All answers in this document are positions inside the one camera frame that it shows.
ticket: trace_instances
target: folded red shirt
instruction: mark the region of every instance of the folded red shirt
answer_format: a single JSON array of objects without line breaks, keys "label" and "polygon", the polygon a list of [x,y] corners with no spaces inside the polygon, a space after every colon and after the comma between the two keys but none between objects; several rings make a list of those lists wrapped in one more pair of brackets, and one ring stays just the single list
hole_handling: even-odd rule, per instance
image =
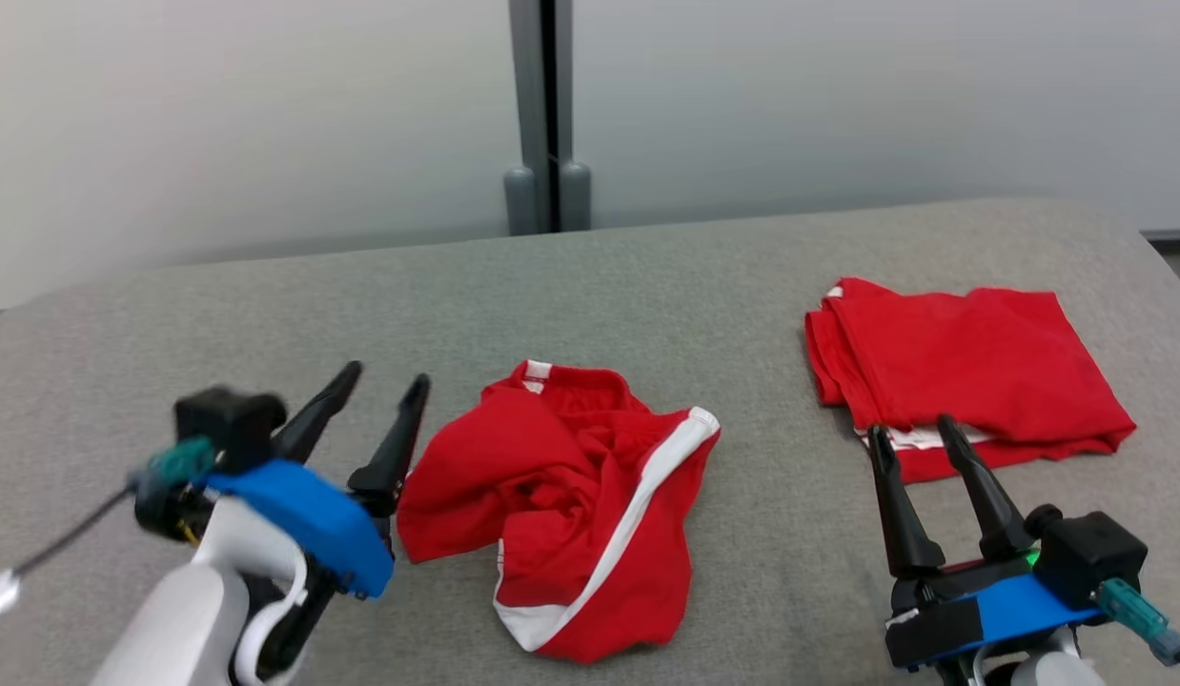
[{"label": "folded red shirt", "polygon": [[890,426],[904,482],[957,473],[935,420],[953,416],[991,468],[1114,452],[1136,425],[1054,293],[899,295],[843,279],[806,315],[825,405]]},{"label": "folded red shirt", "polygon": [[493,607],[527,652],[668,643],[691,582],[682,521],[720,435],[700,407],[656,416],[612,371],[526,361],[434,436],[399,538],[413,563],[498,543]]}]

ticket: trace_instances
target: white wall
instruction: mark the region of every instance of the white wall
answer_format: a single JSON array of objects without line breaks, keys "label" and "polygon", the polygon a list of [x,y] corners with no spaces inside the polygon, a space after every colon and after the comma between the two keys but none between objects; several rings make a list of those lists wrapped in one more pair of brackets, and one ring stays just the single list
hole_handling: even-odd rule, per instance
[{"label": "white wall", "polygon": [[1180,227],[1180,0],[572,0],[594,226],[976,195]]},{"label": "white wall", "polygon": [[503,235],[519,157],[506,0],[0,0],[0,308]]}]

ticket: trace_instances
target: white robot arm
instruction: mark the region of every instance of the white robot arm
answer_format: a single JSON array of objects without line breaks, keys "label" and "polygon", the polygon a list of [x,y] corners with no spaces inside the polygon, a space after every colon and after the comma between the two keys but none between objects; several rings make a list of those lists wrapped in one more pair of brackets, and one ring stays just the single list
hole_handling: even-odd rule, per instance
[{"label": "white robot arm", "polygon": [[0,614],[20,579],[84,534],[125,496],[142,529],[196,545],[164,576],[103,661],[93,686],[286,686],[329,600],[385,590],[394,568],[389,517],[412,462],[428,378],[348,491],[303,465],[360,378],[359,362],[286,422],[274,396],[210,387],[176,404],[175,447],[74,530],[0,575]]}]

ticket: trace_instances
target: gray fabric surface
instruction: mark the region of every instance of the gray fabric surface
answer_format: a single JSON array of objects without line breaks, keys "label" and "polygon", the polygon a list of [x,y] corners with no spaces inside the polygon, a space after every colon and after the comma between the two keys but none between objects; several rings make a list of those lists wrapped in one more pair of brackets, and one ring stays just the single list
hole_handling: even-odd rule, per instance
[{"label": "gray fabric surface", "polygon": [[[524,358],[607,366],[660,412],[723,433],[687,521],[695,576],[666,648],[592,667],[522,652],[490,605],[493,550],[401,564],[376,605],[340,599],[304,682],[932,684],[890,667],[870,468],[818,407],[802,315],[843,274],[900,292],[1053,289],[1140,425],[1116,457],[999,470],[1023,508],[1103,509],[1150,547],[1143,586],[1180,629],[1180,283],[1134,230],[1045,200],[485,240],[164,269],[0,318],[0,569],[87,511],[171,439],[176,397],[231,383],[294,407],[367,364],[312,465],[369,455],[419,371],[421,446]],[[912,488],[951,561],[977,556],[961,482]],[[146,592],[189,550],[130,508],[25,586],[0,622],[0,684],[86,682]],[[1130,634],[1083,629],[1112,684],[1180,684]]]}]

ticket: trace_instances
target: white stripe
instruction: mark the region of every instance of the white stripe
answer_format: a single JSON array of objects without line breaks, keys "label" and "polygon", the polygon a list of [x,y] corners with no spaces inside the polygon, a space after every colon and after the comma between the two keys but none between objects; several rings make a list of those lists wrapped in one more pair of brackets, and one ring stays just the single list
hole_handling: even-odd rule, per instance
[{"label": "white stripe", "polygon": [[598,557],[590,581],[586,581],[585,589],[572,601],[571,605],[535,605],[529,608],[512,608],[502,605],[496,600],[502,589],[504,577],[504,541],[498,543],[498,587],[493,592],[493,607],[502,618],[503,625],[510,629],[519,646],[526,652],[533,652],[543,647],[543,643],[551,641],[553,635],[582,612],[582,607],[589,602],[591,596],[608,580],[608,575],[616,569],[628,544],[632,542],[632,535],[637,534],[637,527],[642,524],[645,510],[654,499],[654,491],[682,464],[700,445],[712,438],[716,430],[721,429],[716,417],[708,410],[694,407],[687,413],[686,420],[678,423],[676,430],[667,436],[660,446],[654,449],[654,455],[642,469],[642,482],[637,485],[637,491],[632,494],[632,499],[628,503],[624,516],[616,524],[608,547],[603,550],[603,556]]},{"label": "white stripe", "polygon": [[[984,440],[991,440],[992,437],[983,431],[975,429],[975,426],[968,426],[965,424],[959,424],[959,430],[968,437],[970,443],[983,443]],[[865,446],[870,446],[870,438],[865,437],[865,431],[860,429],[853,429],[857,436],[859,436],[860,442]],[[907,449],[917,449],[917,451],[925,451],[929,447],[940,447],[944,446],[942,442],[942,435],[938,433],[938,427],[936,426],[917,426],[912,431],[900,431],[898,429],[886,427],[886,433],[891,437],[891,445],[894,446],[897,451],[907,451]]]}]

